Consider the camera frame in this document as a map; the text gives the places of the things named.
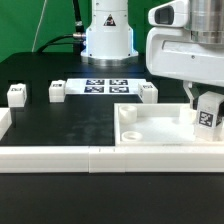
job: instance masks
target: white block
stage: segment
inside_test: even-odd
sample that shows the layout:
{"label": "white block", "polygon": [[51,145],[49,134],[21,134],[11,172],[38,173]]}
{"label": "white block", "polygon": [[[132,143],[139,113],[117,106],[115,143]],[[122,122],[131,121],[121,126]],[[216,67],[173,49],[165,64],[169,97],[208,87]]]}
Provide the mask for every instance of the white block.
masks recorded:
{"label": "white block", "polygon": [[25,84],[11,85],[7,93],[9,107],[24,107],[27,92]]}
{"label": "white block", "polygon": [[49,99],[51,103],[61,103],[65,101],[65,84],[63,80],[52,81],[49,88]]}
{"label": "white block", "polygon": [[194,134],[207,141],[220,141],[223,118],[219,115],[224,95],[206,92],[199,97]]}
{"label": "white block", "polygon": [[143,103],[158,102],[158,90],[151,82],[139,83],[138,95]]}
{"label": "white block", "polygon": [[223,146],[126,148],[125,172],[223,172]]}
{"label": "white block", "polygon": [[89,147],[0,147],[0,173],[89,172]]}
{"label": "white block", "polygon": [[12,124],[11,112],[9,108],[0,108],[0,140]]}

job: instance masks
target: green backdrop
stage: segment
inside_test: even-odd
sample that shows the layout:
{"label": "green backdrop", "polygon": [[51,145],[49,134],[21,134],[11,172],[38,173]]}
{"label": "green backdrop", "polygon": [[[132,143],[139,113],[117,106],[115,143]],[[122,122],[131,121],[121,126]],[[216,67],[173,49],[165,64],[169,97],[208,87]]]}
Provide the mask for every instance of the green backdrop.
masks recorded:
{"label": "green backdrop", "polygon": [[[85,28],[91,23],[91,0],[79,0]],[[134,29],[135,48],[145,52],[148,11],[167,0],[129,0],[129,24]],[[0,0],[0,61],[16,52],[31,52],[44,0]],[[72,0],[48,0],[36,49],[50,39],[74,32]],[[72,51],[71,46],[48,51]]]}

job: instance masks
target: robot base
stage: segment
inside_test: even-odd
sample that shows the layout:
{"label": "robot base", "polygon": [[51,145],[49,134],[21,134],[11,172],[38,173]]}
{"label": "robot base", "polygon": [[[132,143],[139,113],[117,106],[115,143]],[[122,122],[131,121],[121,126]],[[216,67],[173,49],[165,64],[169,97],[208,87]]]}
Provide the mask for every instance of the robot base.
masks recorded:
{"label": "robot base", "polygon": [[98,59],[98,58],[81,56],[81,61],[83,63],[99,65],[99,66],[122,66],[122,65],[137,63],[138,54],[136,56],[130,56],[129,58],[123,58],[123,59]]}

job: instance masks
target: white platform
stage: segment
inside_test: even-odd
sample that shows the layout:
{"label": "white platform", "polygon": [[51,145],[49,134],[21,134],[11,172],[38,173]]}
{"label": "white platform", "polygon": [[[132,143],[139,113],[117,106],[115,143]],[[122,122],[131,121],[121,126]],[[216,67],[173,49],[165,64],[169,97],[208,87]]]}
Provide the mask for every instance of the white platform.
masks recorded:
{"label": "white platform", "polygon": [[145,79],[68,79],[65,94],[138,94],[138,84]]}
{"label": "white platform", "polygon": [[[115,147],[1,147],[0,172],[224,172],[223,135],[218,142],[194,138],[192,125],[185,129],[178,123],[181,105],[137,104],[137,125],[126,126],[119,123],[116,104]],[[121,141],[121,132],[143,132],[143,126],[148,132],[142,133],[141,142]]]}

